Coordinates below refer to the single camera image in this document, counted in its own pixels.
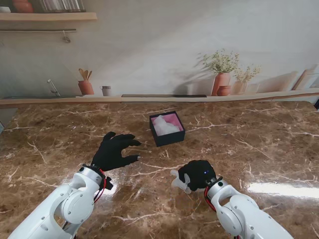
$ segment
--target robotic arm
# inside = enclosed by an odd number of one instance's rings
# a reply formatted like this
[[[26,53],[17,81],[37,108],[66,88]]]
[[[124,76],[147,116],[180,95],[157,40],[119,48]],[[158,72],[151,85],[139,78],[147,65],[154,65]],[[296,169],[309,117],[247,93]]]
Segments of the robotic arm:
[[[56,188],[8,239],[74,239],[78,229],[92,214],[100,191],[113,187],[111,179],[106,178],[103,172],[124,167],[139,159],[138,155],[123,158],[121,154],[124,148],[141,144],[134,140],[134,135],[114,136],[114,132],[106,134],[92,164],[83,164],[71,183]],[[63,218],[64,226],[61,227],[54,216]]]
[[[292,239],[293,237],[271,216],[259,209],[249,196],[239,193],[225,180],[216,180],[207,191],[223,228],[242,239]],[[224,206],[224,199],[230,200]]]
[[[74,174],[70,184],[56,188],[14,230],[9,239],[73,239],[82,223],[87,220],[94,207],[94,194],[99,190],[104,175],[92,167],[83,167]],[[68,224],[61,227],[54,215]]]
[[[249,196],[239,193],[233,186],[216,179],[208,161],[191,161],[179,169],[179,179],[195,191],[205,188],[204,196],[209,206],[217,213],[223,228],[237,239],[292,239],[293,237],[271,216],[259,209]],[[223,200],[230,198],[225,205]]]

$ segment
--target brown marble surface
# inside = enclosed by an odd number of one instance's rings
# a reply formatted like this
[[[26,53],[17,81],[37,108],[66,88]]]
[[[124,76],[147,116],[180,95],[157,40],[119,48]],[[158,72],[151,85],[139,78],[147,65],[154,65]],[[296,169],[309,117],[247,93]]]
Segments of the brown marble surface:
[[[156,147],[149,115],[177,111],[185,140]],[[107,173],[79,239],[229,238],[202,193],[170,186],[171,169],[207,159],[296,239],[319,238],[319,113],[306,102],[37,105],[0,135],[0,238],[88,163],[102,136],[132,133],[142,159]]]

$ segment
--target plant pot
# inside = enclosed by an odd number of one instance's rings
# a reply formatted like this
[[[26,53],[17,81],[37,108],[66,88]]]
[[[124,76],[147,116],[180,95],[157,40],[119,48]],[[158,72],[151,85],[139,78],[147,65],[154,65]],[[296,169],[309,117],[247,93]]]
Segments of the plant pot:
[[[33,13],[32,4],[28,0],[13,0],[13,6],[18,13]]]
[[[229,73],[218,73],[215,77],[213,91],[211,93],[212,96],[217,96],[217,91],[220,86],[228,86],[230,81]]]
[[[79,88],[83,95],[94,95],[92,85],[89,81],[79,81]]]
[[[240,95],[243,94],[246,91],[247,82],[239,82],[236,81],[231,89],[232,95]]]
[[[111,95],[111,87],[110,86],[100,86],[102,90],[103,96],[110,96]]]
[[[218,96],[227,96],[230,93],[231,86],[220,86],[217,91]]]

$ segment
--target red wire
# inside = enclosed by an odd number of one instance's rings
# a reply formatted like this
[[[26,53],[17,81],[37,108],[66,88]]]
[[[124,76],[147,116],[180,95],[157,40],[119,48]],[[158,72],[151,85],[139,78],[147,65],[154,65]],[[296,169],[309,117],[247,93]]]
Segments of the red wire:
[[[100,197],[102,196],[103,192],[104,192],[104,189],[106,187],[106,178],[104,177],[104,186],[103,186],[103,190],[102,190],[102,193],[99,195],[99,197],[94,201],[94,203],[96,203]]]
[[[207,197],[207,193],[208,193],[208,187],[205,188],[205,191],[204,191],[204,196],[205,196],[205,201],[208,203],[208,205],[210,206],[210,208],[216,212],[216,209],[214,207],[214,205],[212,205],[212,203],[210,202],[210,200],[208,199]]]

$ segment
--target wall shelf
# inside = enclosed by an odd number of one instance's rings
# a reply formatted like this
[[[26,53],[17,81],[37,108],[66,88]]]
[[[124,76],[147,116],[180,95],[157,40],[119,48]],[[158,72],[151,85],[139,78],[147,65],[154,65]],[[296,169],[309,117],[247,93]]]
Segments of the wall shelf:
[[[267,92],[249,95],[234,95],[234,96],[208,96],[205,98],[179,98],[179,97],[121,97],[121,96],[81,96],[81,97],[55,97],[55,98],[15,98],[15,99],[0,99],[1,108],[18,107],[20,104],[46,104],[46,103],[91,103],[91,102],[229,102],[229,101],[261,101],[285,99],[305,96],[318,96],[318,88],[309,88],[298,91],[280,91]]]
[[[0,21],[89,21],[97,19],[95,12],[0,13]]]

